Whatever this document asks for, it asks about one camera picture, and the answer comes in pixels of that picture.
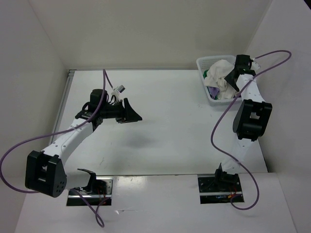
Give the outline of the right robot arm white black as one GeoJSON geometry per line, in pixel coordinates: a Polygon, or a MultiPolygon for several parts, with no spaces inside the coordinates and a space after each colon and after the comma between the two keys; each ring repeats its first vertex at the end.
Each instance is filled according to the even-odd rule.
{"type": "Polygon", "coordinates": [[[249,148],[261,136],[267,127],[272,105],[267,103],[259,92],[256,75],[249,55],[237,55],[233,70],[225,80],[235,90],[241,91],[242,103],[233,120],[235,143],[230,152],[235,157],[220,163],[213,179],[214,187],[219,191],[233,188],[238,182],[238,173],[249,148]]]}

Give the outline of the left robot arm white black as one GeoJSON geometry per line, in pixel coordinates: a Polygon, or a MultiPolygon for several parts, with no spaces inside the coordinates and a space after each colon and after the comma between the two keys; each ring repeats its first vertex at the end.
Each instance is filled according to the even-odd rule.
{"type": "Polygon", "coordinates": [[[95,172],[80,168],[77,173],[69,174],[65,172],[64,165],[104,119],[114,118],[117,123],[142,120],[127,98],[120,99],[124,90],[123,85],[116,87],[110,95],[102,89],[92,90],[90,100],[83,105],[66,132],[42,151],[32,151],[28,155],[26,188],[56,198],[66,189],[92,194],[103,186],[95,172]]]}

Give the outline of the white t shirt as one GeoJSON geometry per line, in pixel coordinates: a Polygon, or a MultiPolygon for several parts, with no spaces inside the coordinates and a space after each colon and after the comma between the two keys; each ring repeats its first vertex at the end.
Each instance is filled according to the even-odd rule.
{"type": "Polygon", "coordinates": [[[225,80],[226,75],[228,75],[234,66],[226,60],[220,60],[214,63],[209,71],[210,78],[204,79],[204,85],[208,87],[219,88],[220,93],[218,94],[218,100],[232,99],[237,94],[237,91],[232,88],[225,80]]]}

